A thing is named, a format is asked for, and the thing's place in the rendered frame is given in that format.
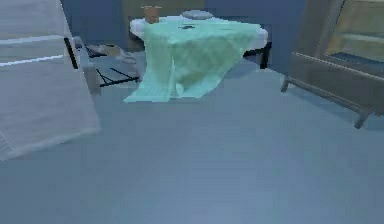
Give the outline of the grey bowl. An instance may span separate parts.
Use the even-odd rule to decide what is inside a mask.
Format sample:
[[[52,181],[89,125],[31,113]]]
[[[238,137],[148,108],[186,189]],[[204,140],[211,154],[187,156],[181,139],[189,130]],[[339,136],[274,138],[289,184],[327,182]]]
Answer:
[[[213,17],[210,12],[203,10],[187,10],[182,13],[182,16],[192,20],[205,20]]]

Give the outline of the pale green tablecloth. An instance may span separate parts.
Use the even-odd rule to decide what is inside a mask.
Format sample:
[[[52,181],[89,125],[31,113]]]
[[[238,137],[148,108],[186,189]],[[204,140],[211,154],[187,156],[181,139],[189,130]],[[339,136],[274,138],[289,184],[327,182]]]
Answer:
[[[178,28],[183,25],[195,28]],[[125,100],[167,102],[203,97],[243,58],[259,27],[223,19],[174,19],[145,25],[145,73]]]

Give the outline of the grey chair with black legs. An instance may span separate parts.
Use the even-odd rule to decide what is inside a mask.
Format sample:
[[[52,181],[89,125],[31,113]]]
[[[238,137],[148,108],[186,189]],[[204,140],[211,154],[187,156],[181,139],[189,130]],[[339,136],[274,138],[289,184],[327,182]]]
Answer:
[[[73,41],[92,95],[100,95],[103,87],[128,88],[128,82],[141,81],[134,54],[115,44],[86,45],[79,36],[75,36]]]

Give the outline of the brown cup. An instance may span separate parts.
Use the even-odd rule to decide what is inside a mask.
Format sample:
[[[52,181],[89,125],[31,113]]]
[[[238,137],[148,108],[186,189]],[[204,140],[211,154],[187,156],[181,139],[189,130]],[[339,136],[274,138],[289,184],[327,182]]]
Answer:
[[[160,6],[142,6],[144,11],[145,21],[149,24],[154,24],[159,22],[159,10]]]

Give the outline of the brown wooden cabinet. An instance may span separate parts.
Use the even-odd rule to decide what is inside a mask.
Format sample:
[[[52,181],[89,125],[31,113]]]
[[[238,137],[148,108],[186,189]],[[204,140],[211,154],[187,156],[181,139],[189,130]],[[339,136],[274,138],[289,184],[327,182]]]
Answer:
[[[359,114],[384,116],[384,0],[307,0],[281,86]]]

